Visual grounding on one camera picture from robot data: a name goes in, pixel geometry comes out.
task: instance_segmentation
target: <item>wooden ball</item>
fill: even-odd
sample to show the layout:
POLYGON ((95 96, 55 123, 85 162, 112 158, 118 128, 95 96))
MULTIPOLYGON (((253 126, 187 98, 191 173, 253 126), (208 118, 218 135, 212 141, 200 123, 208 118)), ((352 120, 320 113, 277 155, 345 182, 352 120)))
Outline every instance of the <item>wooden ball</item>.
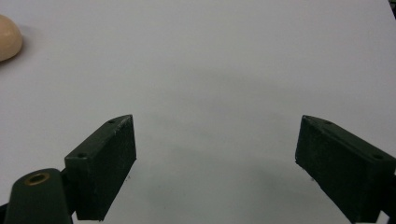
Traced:
POLYGON ((22 47, 22 35, 17 25, 0 15, 0 62, 15 56, 22 47))

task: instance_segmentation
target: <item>small hole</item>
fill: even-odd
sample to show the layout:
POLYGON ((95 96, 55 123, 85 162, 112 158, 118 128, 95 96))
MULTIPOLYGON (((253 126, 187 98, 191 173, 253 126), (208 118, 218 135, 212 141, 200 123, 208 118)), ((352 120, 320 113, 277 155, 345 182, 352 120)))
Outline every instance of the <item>small hole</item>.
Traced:
POLYGON ((87 157, 87 153, 81 152, 81 153, 78 153, 77 156, 78 156, 79 158, 86 158, 86 157, 87 157))
POLYGON ((377 154, 374 154, 373 157, 376 158, 377 160, 384 159, 384 157, 382 157, 381 155, 377 155, 377 154))
POLYGON ((48 178, 50 178, 50 175, 47 173, 33 175, 33 176, 30 176, 29 178, 27 178, 24 183, 25 183, 25 185, 33 186, 33 185, 43 183, 48 178))
POLYGON ((46 178, 44 175, 35 175, 35 176, 33 176, 32 178, 29 179, 29 182, 32 183, 32 184, 33 183, 37 183, 37 182, 43 180, 44 178, 46 178))

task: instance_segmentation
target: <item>white surface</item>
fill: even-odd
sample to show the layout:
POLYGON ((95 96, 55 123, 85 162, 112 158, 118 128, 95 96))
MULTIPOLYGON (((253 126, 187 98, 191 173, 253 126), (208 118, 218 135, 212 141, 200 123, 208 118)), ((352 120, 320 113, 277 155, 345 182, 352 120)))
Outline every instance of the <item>white surface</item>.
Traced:
POLYGON ((25 41, 0 63, 0 203, 130 113, 138 160, 104 223, 347 223, 294 163, 302 114, 396 155, 386 0, 7 0, 0 14, 25 41))

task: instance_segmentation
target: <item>black plastic part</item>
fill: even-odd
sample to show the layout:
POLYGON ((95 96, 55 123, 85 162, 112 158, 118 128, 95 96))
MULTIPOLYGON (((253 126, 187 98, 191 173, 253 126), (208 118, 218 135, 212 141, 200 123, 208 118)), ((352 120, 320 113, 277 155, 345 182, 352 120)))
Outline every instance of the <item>black plastic part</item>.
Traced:
POLYGON ((66 197, 69 216, 76 211, 76 202, 78 199, 78 186, 76 182, 71 182, 67 177, 66 169, 61 171, 62 182, 64 183, 64 196, 66 197))
POLYGON ((7 207, 8 203, 0 206, 0 224, 3 224, 4 220, 6 219, 7 207))
POLYGON ((44 169, 14 183, 6 224, 70 224, 61 173, 44 169))
POLYGON ((384 191, 382 210, 391 217, 393 222, 396 222, 396 176, 384 191))
POLYGON ((388 224, 396 224, 396 220, 393 219, 393 218, 390 218, 390 219, 388 220, 388 224))
POLYGON ((132 115, 109 120, 64 158, 79 220, 103 220, 134 161, 132 115))
POLYGON ((324 119, 303 116, 296 162, 350 222, 376 222, 396 160, 324 119))

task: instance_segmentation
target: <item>white table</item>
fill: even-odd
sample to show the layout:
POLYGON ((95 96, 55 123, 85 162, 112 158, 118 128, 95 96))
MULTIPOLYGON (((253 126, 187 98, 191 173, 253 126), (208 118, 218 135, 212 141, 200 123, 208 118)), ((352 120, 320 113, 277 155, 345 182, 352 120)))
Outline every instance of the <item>white table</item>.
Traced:
POLYGON ((0 63, 0 203, 125 114, 138 160, 104 223, 348 223, 294 162, 303 114, 396 156, 386 0, 5 0, 0 14, 24 37, 0 63))

